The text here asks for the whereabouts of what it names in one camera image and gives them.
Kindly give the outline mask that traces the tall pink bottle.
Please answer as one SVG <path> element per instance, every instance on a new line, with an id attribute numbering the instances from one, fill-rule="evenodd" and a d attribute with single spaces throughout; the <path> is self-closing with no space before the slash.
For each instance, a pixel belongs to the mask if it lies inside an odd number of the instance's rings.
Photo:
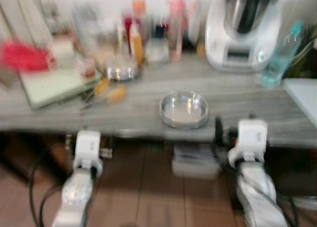
<path id="1" fill-rule="evenodd" d="M 184 0 L 169 0 L 168 53 L 171 61 L 179 61 L 183 50 Z"/>

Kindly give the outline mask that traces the large steel bowl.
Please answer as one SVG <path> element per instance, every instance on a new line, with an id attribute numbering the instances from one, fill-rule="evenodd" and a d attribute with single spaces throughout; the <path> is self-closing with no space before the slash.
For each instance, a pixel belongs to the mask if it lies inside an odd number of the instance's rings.
<path id="1" fill-rule="evenodd" d="M 209 118 L 206 99 L 192 91 L 176 91 L 161 98 L 158 111 L 163 122 L 175 129 L 197 129 Z"/>

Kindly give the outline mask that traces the pale green cutting board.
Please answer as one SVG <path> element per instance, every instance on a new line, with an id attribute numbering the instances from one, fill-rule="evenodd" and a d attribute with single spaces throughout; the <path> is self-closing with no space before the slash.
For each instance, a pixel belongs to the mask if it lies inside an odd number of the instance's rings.
<path id="1" fill-rule="evenodd" d="M 99 82 L 101 73 L 84 78 L 76 70 L 49 70 L 19 75 L 23 89 L 32 109 L 73 98 Z"/>

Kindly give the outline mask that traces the small cup with red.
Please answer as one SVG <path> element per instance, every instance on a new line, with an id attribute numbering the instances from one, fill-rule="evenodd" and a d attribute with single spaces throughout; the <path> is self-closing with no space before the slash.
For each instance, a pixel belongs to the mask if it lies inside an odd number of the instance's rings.
<path id="1" fill-rule="evenodd" d="M 97 61 L 93 58 L 77 60 L 74 66 L 82 80 L 92 80 L 97 77 Z"/>

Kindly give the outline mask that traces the grey plastic storage box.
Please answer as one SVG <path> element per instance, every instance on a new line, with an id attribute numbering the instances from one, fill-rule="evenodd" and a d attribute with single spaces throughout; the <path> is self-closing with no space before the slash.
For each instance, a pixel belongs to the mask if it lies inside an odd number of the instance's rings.
<path id="1" fill-rule="evenodd" d="M 171 169 L 178 177 L 207 180 L 215 179 L 222 171 L 211 145 L 191 143 L 174 145 Z"/>

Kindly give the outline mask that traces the yellow sauce bottle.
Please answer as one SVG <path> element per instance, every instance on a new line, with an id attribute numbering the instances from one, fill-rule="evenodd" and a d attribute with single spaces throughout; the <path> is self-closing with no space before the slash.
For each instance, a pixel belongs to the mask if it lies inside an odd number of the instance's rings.
<path id="1" fill-rule="evenodd" d="M 130 25 L 128 40 L 133 59 L 138 65 L 142 64 L 144 61 L 143 40 L 136 22 Z"/>

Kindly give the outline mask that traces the teal plastic water bottle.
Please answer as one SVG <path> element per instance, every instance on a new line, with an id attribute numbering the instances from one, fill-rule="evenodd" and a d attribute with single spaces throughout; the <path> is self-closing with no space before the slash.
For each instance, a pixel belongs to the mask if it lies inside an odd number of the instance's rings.
<path id="1" fill-rule="evenodd" d="M 264 87 L 276 87 L 281 84 L 285 71 L 289 68 L 299 46 L 302 44 L 303 27 L 303 20 L 294 22 L 288 34 L 277 46 L 261 76 L 261 84 Z"/>

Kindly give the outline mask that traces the white mug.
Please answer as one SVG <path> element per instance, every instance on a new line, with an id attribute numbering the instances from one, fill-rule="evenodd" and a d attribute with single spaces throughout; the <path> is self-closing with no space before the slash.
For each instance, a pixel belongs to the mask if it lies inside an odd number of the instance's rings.
<path id="1" fill-rule="evenodd" d="M 75 64 L 75 50 L 70 38 L 57 38 L 47 47 L 49 68 L 52 70 L 70 70 Z"/>

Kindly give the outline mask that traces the white kitchen food processor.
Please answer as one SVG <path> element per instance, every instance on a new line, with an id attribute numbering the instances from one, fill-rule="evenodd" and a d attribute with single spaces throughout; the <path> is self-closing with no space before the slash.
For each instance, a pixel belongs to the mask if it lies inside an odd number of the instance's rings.
<path id="1" fill-rule="evenodd" d="M 263 70 L 281 26 L 278 0 L 213 0 L 205 26 L 209 64 L 220 71 Z"/>

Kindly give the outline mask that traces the long orange handled utensil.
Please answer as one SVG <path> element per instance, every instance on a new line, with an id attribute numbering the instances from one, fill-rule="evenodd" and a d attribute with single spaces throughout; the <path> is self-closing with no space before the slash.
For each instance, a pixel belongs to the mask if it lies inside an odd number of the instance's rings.
<path id="1" fill-rule="evenodd" d="M 120 100 L 125 97 L 127 88 L 127 86 L 118 86 L 114 90 L 107 91 L 106 94 L 92 98 L 88 103 L 82 105 L 80 112 L 84 113 L 93 107 L 113 105 L 114 103 L 120 102 Z"/>

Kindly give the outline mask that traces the clear glass jar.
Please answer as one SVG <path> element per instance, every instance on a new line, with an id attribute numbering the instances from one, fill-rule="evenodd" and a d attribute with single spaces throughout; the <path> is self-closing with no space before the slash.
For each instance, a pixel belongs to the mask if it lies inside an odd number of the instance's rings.
<path id="1" fill-rule="evenodd" d="M 168 39 L 166 37 L 149 38 L 145 47 L 145 60 L 149 64 L 168 62 Z"/>

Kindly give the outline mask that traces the short orange handled utensil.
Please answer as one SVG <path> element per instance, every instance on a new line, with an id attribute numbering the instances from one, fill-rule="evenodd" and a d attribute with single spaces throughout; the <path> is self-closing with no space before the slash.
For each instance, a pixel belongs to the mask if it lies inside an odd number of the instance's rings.
<path id="1" fill-rule="evenodd" d="M 103 78 L 93 88 L 93 95 L 95 97 L 102 96 L 109 89 L 109 78 Z"/>

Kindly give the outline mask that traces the red cloth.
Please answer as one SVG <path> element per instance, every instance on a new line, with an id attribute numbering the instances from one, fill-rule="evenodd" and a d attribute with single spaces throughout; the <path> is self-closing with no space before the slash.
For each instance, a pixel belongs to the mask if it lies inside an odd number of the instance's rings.
<path id="1" fill-rule="evenodd" d="M 0 43 L 0 64 L 14 71 L 34 72 L 49 70 L 49 51 L 18 41 Z"/>

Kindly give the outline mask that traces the small steel bowl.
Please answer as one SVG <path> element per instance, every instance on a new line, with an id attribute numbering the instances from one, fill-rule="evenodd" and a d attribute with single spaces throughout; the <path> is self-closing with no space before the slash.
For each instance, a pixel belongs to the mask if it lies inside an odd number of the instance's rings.
<path id="1" fill-rule="evenodd" d="M 105 75 L 109 80 L 126 82 L 141 75 L 141 67 L 129 57 L 111 57 L 105 61 Z"/>

